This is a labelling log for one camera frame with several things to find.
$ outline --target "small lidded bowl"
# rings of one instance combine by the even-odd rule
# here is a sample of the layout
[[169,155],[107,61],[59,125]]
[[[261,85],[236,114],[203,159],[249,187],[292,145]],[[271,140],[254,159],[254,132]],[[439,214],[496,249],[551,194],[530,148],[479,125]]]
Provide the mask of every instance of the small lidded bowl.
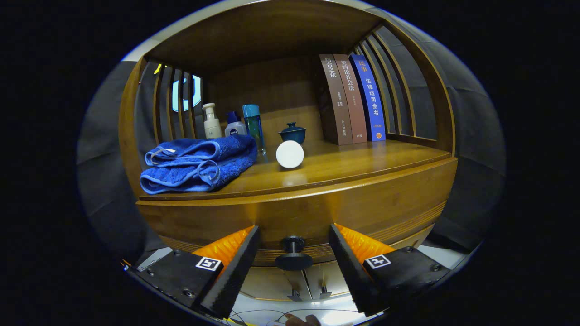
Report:
[[299,144],[304,142],[304,138],[306,137],[306,128],[294,126],[295,122],[287,123],[288,128],[284,129],[280,134],[283,141],[293,140]]

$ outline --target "orange gripper pad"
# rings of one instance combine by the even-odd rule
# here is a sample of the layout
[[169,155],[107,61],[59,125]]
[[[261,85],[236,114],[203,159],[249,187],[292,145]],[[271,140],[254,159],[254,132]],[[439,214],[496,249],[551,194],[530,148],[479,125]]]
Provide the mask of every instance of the orange gripper pad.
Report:
[[226,267],[231,263],[231,260],[234,259],[235,254],[238,252],[242,242],[244,242],[244,239],[246,239],[252,228],[253,226],[249,226],[245,229],[234,232],[229,236],[216,240],[192,253],[198,256],[221,260],[223,264],[223,273]]
[[364,234],[351,230],[348,227],[344,227],[336,223],[334,224],[345,238],[346,243],[348,243],[350,249],[358,259],[358,262],[361,264],[367,258],[395,251],[393,247],[388,246],[369,236],[365,236]]

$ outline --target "glowing sign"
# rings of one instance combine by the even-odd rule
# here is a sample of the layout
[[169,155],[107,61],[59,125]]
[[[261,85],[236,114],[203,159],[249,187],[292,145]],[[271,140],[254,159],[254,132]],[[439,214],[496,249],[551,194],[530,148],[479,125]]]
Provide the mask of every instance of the glowing sign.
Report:
[[[155,70],[155,72],[153,74],[156,74],[157,72],[159,72],[161,68],[161,65],[159,65],[157,67],[157,69]],[[193,96],[191,97],[191,100],[193,101],[192,103],[192,107],[198,105],[201,102],[201,78],[197,77],[195,75],[191,76],[193,79]],[[183,79],[183,86],[187,85],[187,78]],[[179,80],[173,82],[173,94],[172,94],[172,109],[175,112],[179,112],[179,108],[178,108],[178,102],[177,102],[177,89],[179,87]],[[183,99],[183,111],[187,111],[189,110],[189,100],[188,99]]]

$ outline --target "screw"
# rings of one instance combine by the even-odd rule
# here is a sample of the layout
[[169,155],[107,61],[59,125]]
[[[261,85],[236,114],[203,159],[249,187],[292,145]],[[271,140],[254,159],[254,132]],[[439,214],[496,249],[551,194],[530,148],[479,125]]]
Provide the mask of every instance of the screw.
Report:
[[187,289],[187,288],[183,289],[183,292],[182,293],[183,293],[184,296],[188,296],[190,298],[193,298],[193,292],[191,290]]

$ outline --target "shelf surface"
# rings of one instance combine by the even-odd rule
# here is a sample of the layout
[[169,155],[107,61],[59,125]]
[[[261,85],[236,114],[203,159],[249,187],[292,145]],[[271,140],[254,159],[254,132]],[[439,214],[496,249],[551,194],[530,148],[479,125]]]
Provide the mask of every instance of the shelf surface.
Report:
[[449,152],[416,144],[386,140],[338,146],[322,140],[304,142],[304,161],[285,169],[276,161],[276,148],[267,148],[256,164],[219,191],[143,195],[141,200],[200,200],[283,193],[310,189],[428,164],[451,156]]

